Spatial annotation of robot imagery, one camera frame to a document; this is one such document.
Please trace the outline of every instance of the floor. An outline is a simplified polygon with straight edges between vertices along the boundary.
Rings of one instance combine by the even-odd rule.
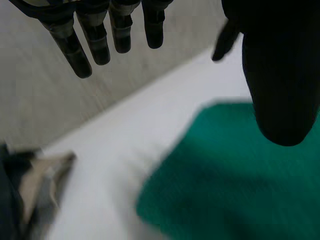
[[[132,48],[118,54],[105,26],[111,62],[78,78],[48,31],[9,1],[0,4],[0,141],[12,148],[44,147],[208,47],[225,18],[220,0],[174,0],[166,10],[164,44],[148,48],[141,7],[132,14]]]

